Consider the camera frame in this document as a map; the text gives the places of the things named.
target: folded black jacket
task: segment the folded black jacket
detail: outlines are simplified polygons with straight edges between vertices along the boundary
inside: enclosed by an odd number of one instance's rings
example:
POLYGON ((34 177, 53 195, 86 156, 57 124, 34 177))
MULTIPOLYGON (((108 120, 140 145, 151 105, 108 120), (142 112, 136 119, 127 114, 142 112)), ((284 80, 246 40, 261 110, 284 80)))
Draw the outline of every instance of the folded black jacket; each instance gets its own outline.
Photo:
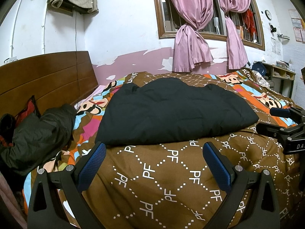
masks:
POLYGON ((26 176, 55 157, 70 140, 75 118, 76 110, 68 104, 47 109, 40 118, 28 115, 14 130, 13 147, 0 146, 2 167, 4 163, 10 171, 26 176))
POLYGON ((143 87, 123 85, 106 107, 96 142, 144 145, 215 137, 255 124, 258 116, 235 93, 219 86, 188 86, 160 78, 143 87))

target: pink wall paint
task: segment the pink wall paint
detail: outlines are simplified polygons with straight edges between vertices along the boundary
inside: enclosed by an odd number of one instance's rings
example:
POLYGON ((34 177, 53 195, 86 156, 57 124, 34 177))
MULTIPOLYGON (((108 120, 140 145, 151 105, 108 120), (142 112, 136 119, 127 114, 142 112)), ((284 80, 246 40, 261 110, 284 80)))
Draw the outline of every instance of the pink wall paint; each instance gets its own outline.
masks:
MULTIPOLYGON (((170 73, 172 66, 162 65, 164 60, 173 58, 173 49, 171 47, 160 48, 152 51, 139 51, 118 56, 110 65, 93 65, 93 69, 99 85, 108 84, 111 79, 117 80, 130 73, 147 71, 151 74, 170 73)), ((226 74, 228 62, 222 63, 204 63, 197 66, 192 73, 196 74, 226 74)))

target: silver bolt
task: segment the silver bolt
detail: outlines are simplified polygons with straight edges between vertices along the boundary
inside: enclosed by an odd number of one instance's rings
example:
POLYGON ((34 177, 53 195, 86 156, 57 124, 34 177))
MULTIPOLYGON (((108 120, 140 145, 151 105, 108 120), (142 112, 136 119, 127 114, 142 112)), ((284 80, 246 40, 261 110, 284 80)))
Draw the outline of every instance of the silver bolt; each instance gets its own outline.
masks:
POLYGON ((265 175, 270 175, 270 172, 269 172, 269 170, 267 170, 267 169, 264 169, 263 172, 264 172, 265 175))
POLYGON ((74 169, 74 166, 72 164, 70 164, 66 167, 67 171, 72 171, 73 169, 74 169))
POLYGON ((235 166, 235 169, 236 169, 237 171, 242 171, 242 170, 243 170, 242 166, 240 166, 240 165, 236 165, 236 166, 235 166))
POLYGON ((38 174, 43 174, 45 172, 45 169, 39 169, 38 174))

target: blue gripper pad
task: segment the blue gripper pad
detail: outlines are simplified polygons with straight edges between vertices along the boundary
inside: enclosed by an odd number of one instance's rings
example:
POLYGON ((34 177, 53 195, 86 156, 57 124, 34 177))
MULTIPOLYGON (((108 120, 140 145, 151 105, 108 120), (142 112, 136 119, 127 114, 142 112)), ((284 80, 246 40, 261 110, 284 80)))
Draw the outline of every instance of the blue gripper pad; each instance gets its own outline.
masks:
POLYGON ((106 157, 106 145, 101 143, 78 175, 77 190, 85 191, 91 185, 93 178, 106 157))
POLYGON ((217 148, 215 146, 213 146, 213 148, 209 143, 205 143, 203 145, 203 157, 219 188, 228 194, 232 189, 231 175, 222 163, 222 160, 216 155, 215 150, 217 151, 217 148))
POLYGON ((289 118, 291 113, 289 109, 285 108, 271 108, 270 114, 276 117, 289 118))

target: blue cap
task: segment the blue cap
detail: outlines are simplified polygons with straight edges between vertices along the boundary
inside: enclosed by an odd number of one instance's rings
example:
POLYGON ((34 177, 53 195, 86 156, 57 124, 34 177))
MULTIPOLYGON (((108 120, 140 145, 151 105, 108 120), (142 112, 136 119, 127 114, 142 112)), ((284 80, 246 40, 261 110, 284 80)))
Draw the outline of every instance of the blue cap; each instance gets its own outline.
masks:
POLYGON ((267 73, 266 67, 261 62, 256 62, 252 65, 252 70, 259 72, 262 76, 267 73))

